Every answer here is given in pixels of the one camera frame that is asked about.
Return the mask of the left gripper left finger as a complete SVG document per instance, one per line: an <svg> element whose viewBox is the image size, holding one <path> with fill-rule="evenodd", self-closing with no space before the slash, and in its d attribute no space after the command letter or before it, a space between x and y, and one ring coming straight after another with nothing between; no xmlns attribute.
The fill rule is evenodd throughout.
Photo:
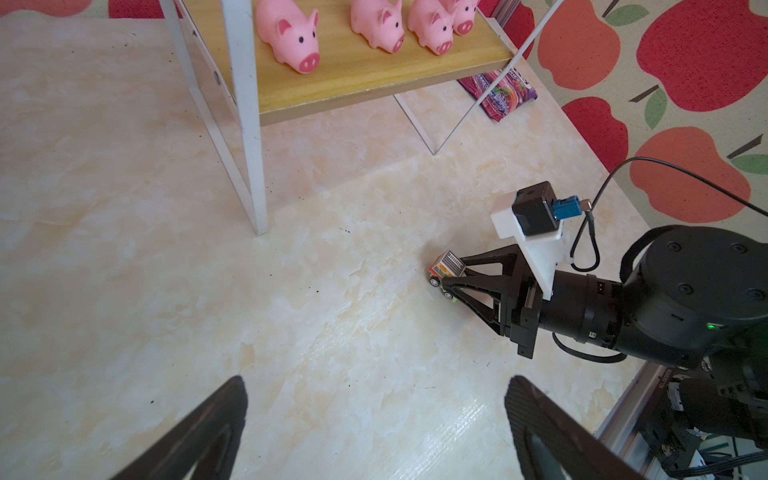
<svg viewBox="0 0 768 480"><path fill-rule="evenodd" d="M116 479L228 479L245 427L244 380L233 376Z"/></svg>

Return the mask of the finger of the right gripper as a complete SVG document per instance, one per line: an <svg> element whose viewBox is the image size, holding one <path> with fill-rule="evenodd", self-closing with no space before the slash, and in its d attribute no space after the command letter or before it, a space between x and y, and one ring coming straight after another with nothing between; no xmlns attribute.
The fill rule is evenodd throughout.
<svg viewBox="0 0 768 480"><path fill-rule="evenodd" d="M502 267L502 276L513 277L519 270L520 257L520 247L512 244L480 254L460 257L459 260L465 265L464 275L467 277L486 276L486 273L473 270L473 267L492 264L499 264Z"/></svg>
<svg viewBox="0 0 768 480"><path fill-rule="evenodd" d="M508 281L502 275L471 275L446 279L446 292L466 305L497 335L506 336L500 302Z"/></svg>

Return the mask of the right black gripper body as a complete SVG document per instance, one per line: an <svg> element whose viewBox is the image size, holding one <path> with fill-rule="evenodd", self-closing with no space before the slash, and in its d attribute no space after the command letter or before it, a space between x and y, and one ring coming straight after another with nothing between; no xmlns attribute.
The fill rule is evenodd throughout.
<svg viewBox="0 0 768 480"><path fill-rule="evenodd" d="M499 276L500 332L531 359L543 329L579 343L612 349L621 327L622 286L594 275L557 271L551 298L527 267L505 269Z"/></svg>

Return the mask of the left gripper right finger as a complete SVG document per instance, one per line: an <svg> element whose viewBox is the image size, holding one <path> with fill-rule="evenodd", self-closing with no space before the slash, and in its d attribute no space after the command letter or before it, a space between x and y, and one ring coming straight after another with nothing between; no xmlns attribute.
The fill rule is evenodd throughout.
<svg viewBox="0 0 768 480"><path fill-rule="evenodd" d="M523 376L504 397L525 479L639 479L641 477Z"/></svg>

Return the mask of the green pink toy bus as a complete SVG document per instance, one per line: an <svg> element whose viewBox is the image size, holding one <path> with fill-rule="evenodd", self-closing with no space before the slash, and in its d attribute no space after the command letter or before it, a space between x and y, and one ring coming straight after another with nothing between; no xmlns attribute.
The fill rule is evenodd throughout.
<svg viewBox="0 0 768 480"><path fill-rule="evenodd" d="M465 275L466 265L451 250L439 255L428 270L428 281L432 287L439 288L445 298L456 302L453 294L443 287L445 278L455 278Z"/></svg>

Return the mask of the pink pig toy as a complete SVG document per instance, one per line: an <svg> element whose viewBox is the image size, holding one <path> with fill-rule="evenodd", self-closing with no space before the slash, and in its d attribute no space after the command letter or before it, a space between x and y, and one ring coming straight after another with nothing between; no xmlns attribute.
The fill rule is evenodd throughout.
<svg viewBox="0 0 768 480"><path fill-rule="evenodd" d="M471 32L479 0L441 0L441 4L453 15L453 30L456 34L463 36Z"/></svg>
<svg viewBox="0 0 768 480"><path fill-rule="evenodd" d="M414 0L406 25L421 47L441 56L453 46L453 21L454 15L439 0Z"/></svg>

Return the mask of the pink square toy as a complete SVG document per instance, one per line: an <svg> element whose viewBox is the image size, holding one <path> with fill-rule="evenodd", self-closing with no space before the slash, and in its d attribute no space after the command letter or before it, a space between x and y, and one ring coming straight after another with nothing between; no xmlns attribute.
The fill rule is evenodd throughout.
<svg viewBox="0 0 768 480"><path fill-rule="evenodd" d="M372 49L380 48L389 54L397 53L404 42L402 1L353 0L350 26L362 35Z"/></svg>

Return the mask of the wooden two-tier shelf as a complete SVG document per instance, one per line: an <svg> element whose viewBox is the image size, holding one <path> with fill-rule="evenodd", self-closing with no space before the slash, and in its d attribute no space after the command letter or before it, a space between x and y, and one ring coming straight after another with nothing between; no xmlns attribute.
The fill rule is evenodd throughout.
<svg viewBox="0 0 768 480"><path fill-rule="evenodd" d="M392 96L431 154L435 144L402 95L427 86L492 70L506 75L523 58L543 27L536 25L515 47L500 25L483 18L474 34L459 39L438 57L407 34L403 53L389 55L365 46L347 25L346 1L302 1L320 13L319 70L300 75L276 63L255 35L251 1L163 1L160 6L174 54L216 152L225 167L253 231L269 229L261 129L361 102ZM245 167L240 169L227 145L195 73L189 47L195 45L215 85L240 127Z"/></svg>

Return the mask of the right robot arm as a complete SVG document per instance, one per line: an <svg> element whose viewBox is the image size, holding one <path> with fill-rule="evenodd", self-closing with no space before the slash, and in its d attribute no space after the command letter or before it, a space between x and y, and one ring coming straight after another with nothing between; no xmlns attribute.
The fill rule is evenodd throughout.
<svg viewBox="0 0 768 480"><path fill-rule="evenodd" d="M687 428L767 444L767 247L713 227L652 229L618 280L558 271L545 297L520 249L468 257L442 288L530 357L539 330L684 372L670 407Z"/></svg>

